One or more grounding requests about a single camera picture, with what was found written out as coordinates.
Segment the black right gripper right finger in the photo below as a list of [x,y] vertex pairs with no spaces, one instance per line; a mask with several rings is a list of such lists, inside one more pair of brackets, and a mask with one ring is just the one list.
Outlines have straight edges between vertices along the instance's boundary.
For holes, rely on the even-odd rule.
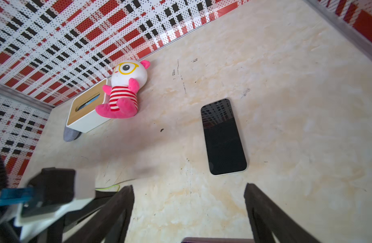
[[280,243],[319,242],[255,184],[246,185],[244,199],[256,243],[274,243],[275,239]]

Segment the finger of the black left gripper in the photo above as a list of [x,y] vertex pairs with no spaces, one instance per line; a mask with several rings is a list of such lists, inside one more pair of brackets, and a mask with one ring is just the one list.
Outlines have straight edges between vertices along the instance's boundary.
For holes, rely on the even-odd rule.
[[100,210],[116,192],[96,191],[95,198],[82,209],[67,212],[46,230],[47,243],[61,243],[63,233]]

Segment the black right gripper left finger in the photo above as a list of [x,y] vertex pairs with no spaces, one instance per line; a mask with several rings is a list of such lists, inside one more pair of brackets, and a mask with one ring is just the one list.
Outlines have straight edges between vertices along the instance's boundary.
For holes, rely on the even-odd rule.
[[123,243],[134,205],[133,186],[123,187],[67,243]]

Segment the white-edged smartphone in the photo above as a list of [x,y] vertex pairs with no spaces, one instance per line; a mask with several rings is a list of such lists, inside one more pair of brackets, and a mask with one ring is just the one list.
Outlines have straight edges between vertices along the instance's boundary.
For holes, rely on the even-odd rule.
[[210,173],[219,176],[246,170],[248,163],[230,100],[204,105],[200,112]]

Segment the purple-edged smartphone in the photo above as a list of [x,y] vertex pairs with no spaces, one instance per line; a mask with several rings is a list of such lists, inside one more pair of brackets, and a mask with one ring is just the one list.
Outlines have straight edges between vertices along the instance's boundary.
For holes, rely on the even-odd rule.
[[187,237],[182,240],[182,243],[255,243],[255,241],[253,239]]

